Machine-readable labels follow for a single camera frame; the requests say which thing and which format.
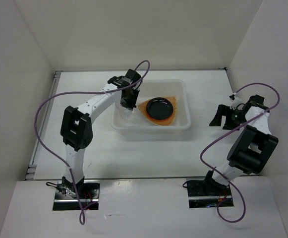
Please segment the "woven triangular basket tray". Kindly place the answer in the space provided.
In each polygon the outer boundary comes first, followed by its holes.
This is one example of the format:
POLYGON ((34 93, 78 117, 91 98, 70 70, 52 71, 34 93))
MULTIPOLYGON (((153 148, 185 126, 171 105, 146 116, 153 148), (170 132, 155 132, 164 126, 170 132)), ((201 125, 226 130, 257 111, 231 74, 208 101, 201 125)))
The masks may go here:
MULTIPOLYGON (((168 96, 168 97, 164 97, 164 98, 168 99, 168 100, 173 104, 174 111, 176 111, 176 113, 177 113, 177 100, 176 100, 176 97, 175 97, 175 96, 168 96)), ((140 113, 142 114, 142 116, 143 116, 147 121, 149 121, 149 120, 145 117, 144 113, 145 113, 145 111, 146 111, 146 106, 147 106, 148 101, 149 101, 149 100, 144 101, 143 103, 141 103, 141 104, 138 105, 138 109, 139 109, 140 113)))

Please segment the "clear glass cup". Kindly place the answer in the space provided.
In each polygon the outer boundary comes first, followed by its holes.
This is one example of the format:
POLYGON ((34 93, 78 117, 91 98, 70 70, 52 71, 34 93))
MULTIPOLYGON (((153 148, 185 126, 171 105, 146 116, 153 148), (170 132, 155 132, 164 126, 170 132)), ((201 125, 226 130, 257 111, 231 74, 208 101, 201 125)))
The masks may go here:
POLYGON ((132 115, 133 110, 123 107, 119 102, 115 104, 115 107, 117 112, 125 119, 132 115))

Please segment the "clear plastic bin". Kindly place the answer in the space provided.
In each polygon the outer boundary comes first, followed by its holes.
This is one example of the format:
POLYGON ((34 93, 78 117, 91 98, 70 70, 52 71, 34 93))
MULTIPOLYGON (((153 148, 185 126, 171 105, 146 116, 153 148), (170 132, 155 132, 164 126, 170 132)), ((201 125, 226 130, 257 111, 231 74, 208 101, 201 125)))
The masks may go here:
POLYGON ((186 85, 178 79, 147 80, 136 108, 116 105, 112 127, 127 141, 187 141, 192 138, 186 85))

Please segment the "black round plate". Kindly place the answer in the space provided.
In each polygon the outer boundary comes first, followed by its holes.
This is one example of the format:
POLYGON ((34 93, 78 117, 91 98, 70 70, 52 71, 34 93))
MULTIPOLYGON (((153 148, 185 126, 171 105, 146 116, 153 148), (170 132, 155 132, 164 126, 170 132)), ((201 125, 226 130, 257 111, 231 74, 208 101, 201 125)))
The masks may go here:
POLYGON ((156 97, 148 101, 146 110, 157 119, 165 119, 174 111, 173 104, 166 98, 156 97))

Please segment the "orange plastic plate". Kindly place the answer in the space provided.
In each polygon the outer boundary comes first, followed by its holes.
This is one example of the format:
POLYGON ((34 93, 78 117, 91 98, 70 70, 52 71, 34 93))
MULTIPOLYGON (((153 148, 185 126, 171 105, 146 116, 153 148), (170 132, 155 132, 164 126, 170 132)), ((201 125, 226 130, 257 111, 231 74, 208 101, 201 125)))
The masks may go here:
POLYGON ((157 125, 171 125, 176 117, 176 111, 173 111, 171 113, 171 115, 169 115, 167 118, 165 119, 157 119, 153 114, 148 113, 148 111, 146 110, 144 113, 145 117, 151 121, 154 124, 157 125))

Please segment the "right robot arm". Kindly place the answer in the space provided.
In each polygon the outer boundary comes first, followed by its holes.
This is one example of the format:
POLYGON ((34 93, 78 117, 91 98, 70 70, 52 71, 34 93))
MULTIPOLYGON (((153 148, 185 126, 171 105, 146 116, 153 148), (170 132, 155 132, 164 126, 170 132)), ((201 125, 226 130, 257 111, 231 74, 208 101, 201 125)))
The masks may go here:
POLYGON ((249 122, 227 155, 227 162, 209 171, 202 183, 208 195, 224 190, 229 182, 241 175, 259 174, 265 167, 278 144, 268 127, 269 112, 264 105, 264 97, 254 95, 246 103, 234 95, 230 96, 231 106, 218 105, 217 112, 209 126, 220 126, 226 117, 223 129, 232 130, 249 122))

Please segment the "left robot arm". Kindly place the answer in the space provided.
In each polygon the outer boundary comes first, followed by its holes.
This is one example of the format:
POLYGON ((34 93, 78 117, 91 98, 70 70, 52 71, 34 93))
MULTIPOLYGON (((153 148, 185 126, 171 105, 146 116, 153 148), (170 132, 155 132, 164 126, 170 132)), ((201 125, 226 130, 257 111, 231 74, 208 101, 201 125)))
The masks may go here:
POLYGON ((92 124, 115 103, 131 112, 136 107, 140 83, 141 75, 129 69, 126 75, 109 79, 100 94, 78 107, 68 106, 64 110, 60 134, 69 167, 62 177, 62 186, 72 198, 79 198, 84 192, 83 162, 85 149, 93 139, 92 124))

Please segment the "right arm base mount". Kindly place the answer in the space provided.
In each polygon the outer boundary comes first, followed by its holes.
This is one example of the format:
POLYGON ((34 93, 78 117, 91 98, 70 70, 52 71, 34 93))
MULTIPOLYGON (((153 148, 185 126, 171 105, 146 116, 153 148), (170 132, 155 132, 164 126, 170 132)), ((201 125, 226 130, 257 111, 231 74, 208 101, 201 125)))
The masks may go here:
POLYGON ((189 208, 216 208, 233 207, 233 199, 229 186, 217 188, 215 186, 206 187, 204 181, 200 179, 189 179, 182 184, 187 190, 189 208))

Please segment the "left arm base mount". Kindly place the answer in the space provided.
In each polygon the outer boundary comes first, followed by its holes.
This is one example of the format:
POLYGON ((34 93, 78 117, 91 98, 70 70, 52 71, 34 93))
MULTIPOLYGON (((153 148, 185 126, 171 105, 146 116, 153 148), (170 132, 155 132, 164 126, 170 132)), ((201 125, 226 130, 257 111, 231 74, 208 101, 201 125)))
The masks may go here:
MULTIPOLYGON (((79 210, 78 200, 74 192, 68 190, 61 181, 57 183, 46 182, 46 186, 56 189, 53 210, 54 211, 73 211, 79 210)), ((99 208, 100 184, 98 182, 86 181, 79 194, 81 204, 86 210, 98 210, 99 208)))

